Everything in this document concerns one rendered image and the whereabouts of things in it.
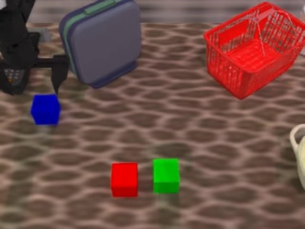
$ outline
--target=white mug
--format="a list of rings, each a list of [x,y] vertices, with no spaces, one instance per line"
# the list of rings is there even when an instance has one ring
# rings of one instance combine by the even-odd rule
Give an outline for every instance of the white mug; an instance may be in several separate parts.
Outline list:
[[[304,136],[298,144],[295,140],[295,134],[300,130],[304,131]],[[303,188],[305,189],[305,124],[295,126],[290,132],[290,144],[294,150],[297,164],[297,172]]]

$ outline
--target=block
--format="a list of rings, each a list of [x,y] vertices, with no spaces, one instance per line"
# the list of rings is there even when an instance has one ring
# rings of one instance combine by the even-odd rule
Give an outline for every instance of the block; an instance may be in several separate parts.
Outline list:
[[[61,105],[56,94],[36,94],[30,114],[36,125],[58,125]]]
[[[137,163],[112,164],[111,191],[113,197],[138,196],[138,164]]]
[[[179,193],[179,160],[175,158],[154,159],[153,191],[158,194]]]

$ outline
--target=red basket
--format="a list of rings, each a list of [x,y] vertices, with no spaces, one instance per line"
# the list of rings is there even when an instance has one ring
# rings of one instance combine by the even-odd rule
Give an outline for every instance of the red basket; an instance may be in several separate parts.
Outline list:
[[[208,73],[238,99],[280,76],[305,45],[305,24],[263,2],[204,34]]]

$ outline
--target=white handle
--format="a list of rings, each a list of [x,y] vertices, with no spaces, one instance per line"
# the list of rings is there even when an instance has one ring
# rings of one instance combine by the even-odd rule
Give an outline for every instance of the white handle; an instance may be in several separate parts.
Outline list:
[[[295,140],[295,134],[300,130],[300,129],[305,129],[305,124],[300,124],[300,125],[297,125],[295,126],[291,131],[290,131],[290,144],[292,146],[292,149],[294,150],[294,153],[297,154],[297,150],[298,150],[298,143],[296,143],[296,140]]]

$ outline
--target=textured brown surface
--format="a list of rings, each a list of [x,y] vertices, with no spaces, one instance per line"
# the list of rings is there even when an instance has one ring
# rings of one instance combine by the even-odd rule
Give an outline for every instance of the textured brown surface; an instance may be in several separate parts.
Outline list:
[[[210,27],[143,25],[136,71],[100,90],[69,75],[57,128],[29,116],[32,96],[52,92],[47,72],[24,96],[0,94],[0,229],[304,229],[287,139],[305,123],[305,61],[239,101],[206,72]],[[50,29],[43,55],[62,53]],[[153,195],[155,157],[180,159],[179,197]],[[111,198],[116,161],[139,163],[138,198]]]

